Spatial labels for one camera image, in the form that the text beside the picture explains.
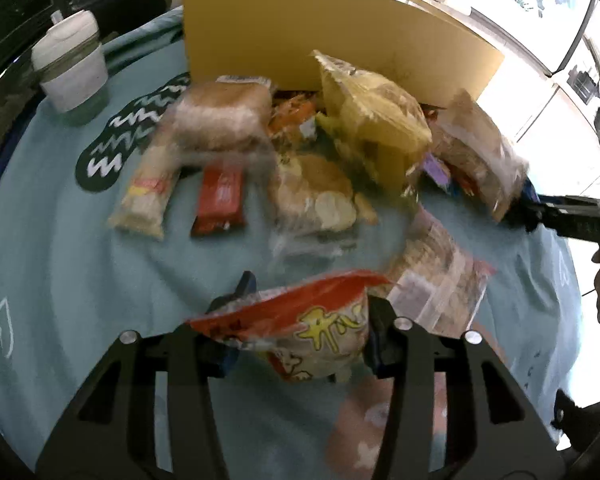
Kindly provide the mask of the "brown snack packet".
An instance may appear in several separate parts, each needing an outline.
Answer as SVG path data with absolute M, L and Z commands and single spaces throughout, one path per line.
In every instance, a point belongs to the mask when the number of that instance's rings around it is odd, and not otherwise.
M 429 128 L 434 156 L 471 180 L 493 220 L 502 221 L 521 196 L 528 162 L 465 89 L 437 112 Z

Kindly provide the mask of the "red yellow snack bag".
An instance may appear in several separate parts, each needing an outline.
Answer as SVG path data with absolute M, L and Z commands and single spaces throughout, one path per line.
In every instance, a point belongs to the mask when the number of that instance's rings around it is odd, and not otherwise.
M 294 286 L 253 292 L 186 323 L 241 352 L 256 352 L 287 382 L 336 375 L 362 353 L 370 334 L 367 292 L 390 281 L 350 270 Z

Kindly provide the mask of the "yellow cake snack bag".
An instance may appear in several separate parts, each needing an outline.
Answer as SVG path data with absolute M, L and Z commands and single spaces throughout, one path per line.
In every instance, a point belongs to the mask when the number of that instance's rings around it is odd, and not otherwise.
M 411 188 L 432 143 L 419 102 L 381 74 L 317 50 L 312 56 L 325 107 L 318 120 L 340 157 L 389 195 Z

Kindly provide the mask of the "red chocolate bar packet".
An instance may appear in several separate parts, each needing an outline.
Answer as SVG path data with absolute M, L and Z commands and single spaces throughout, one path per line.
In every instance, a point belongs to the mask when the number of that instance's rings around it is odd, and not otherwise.
M 202 172 L 198 205 L 189 235 L 201 237 L 241 229 L 244 174 L 241 169 L 208 166 Z

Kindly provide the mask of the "light blue tablecloth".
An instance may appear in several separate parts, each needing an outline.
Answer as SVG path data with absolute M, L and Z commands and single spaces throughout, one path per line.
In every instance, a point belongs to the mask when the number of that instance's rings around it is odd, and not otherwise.
M 0 179 L 0 429 L 28 465 L 120 333 L 174 330 L 247 270 L 263 289 L 341 269 L 386 270 L 408 229 L 403 210 L 379 207 L 378 223 L 360 224 L 339 257 L 275 258 L 268 201 L 250 185 L 245 229 L 191 238 L 196 174 L 178 182 L 162 240 L 110 228 L 138 144 L 188 81 L 181 11 L 128 32 L 105 53 L 102 110 L 87 120 L 41 103 Z M 497 224 L 434 188 L 422 202 L 460 247 L 494 267 L 476 329 L 550 420 L 580 350 L 580 289 L 567 243 L 547 229 Z M 368 476 L 391 391 L 363 365 L 340 384 L 285 382 L 252 354 L 210 390 L 235 479 Z

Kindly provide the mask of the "grey printed snack packet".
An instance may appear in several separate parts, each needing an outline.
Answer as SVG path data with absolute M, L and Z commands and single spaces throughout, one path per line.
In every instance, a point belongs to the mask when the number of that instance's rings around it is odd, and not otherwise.
M 396 315 L 429 333 L 458 338 L 474 322 L 493 274 L 489 263 L 461 248 L 438 219 L 419 208 L 382 296 Z

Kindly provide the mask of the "framed lotus painting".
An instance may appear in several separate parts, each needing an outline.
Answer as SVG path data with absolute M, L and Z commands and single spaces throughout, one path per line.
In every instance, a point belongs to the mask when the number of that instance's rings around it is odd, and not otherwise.
M 437 0 L 556 74 L 570 66 L 600 78 L 600 0 Z

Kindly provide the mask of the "clear bread snack packet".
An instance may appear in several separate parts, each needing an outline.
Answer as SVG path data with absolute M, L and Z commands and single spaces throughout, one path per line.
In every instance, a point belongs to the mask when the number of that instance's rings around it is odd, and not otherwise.
M 358 226 L 379 223 L 367 197 L 355 191 L 336 162 L 319 154 L 279 154 L 268 198 L 276 258 L 339 257 L 358 244 Z

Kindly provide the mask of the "white lidded cup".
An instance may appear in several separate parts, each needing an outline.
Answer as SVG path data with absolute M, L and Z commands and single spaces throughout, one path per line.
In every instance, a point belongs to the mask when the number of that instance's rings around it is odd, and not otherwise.
M 58 113 L 83 105 L 108 81 L 95 15 L 81 10 L 53 24 L 33 46 L 31 63 Z

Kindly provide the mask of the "yellow cardboard box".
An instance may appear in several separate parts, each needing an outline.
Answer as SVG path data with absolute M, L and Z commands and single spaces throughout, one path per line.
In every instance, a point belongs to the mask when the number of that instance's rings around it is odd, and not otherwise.
M 282 90 L 317 90 L 314 52 L 380 73 L 417 101 L 478 99 L 503 55 L 470 28 L 411 0 L 182 0 L 195 80 L 265 76 Z

